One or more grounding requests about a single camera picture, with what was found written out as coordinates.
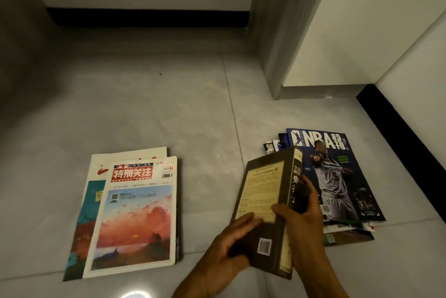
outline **person's right hand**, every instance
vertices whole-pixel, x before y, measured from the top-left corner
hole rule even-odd
[[[302,175],[310,188],[308,209],[302,215],[285,204],[271,209],[286,220],[293,266],[302,279],[308,297],[348,298],[339,283],[324,247],[324,223],[318,193],[310,180]]]

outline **qr code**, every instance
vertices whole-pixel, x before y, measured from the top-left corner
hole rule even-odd
[[[327,233],[325,236],[327,237],[327,241],[329,243],[335,243],[336,242],[335,241],[335,237],[331,233]]]
[[[111,194],[110,203],[116,203],[118,201],[119,194]]]
[[[330,213],[330,207],[328,205],[320,204],[319,206],[321,208],[322,214],[327,215]]]
[[[261,255],[269,256],[271,253],[271,239],[259,239],[259,246],[257,248],[257,253],[260,253]]]

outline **white basketball uniform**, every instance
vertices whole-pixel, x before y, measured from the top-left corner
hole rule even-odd
[[[358,215],[347,194],[342,167],[334,160],[323,160],[322,165],[314,167],[319,180],[322,201],[328,205],[330,213],[327,215],[330,220],[358,220]]]

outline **blue magazine cover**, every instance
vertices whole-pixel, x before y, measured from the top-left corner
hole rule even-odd
[[[330,221],[386,219],[343,133],[287,130],[290,145],[303,152],[302,174],[319,193],[319,204]]]

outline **person's left hand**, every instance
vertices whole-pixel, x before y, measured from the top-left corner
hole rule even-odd
[[[209,246],[192,272],[175,290],[173,298],[207,298],[223,291],[240,271],[249,266],[247,256],[228,257],[227,252],[236,240],[241,239],[262,219],[253,219],[250,212],[229,224]]]

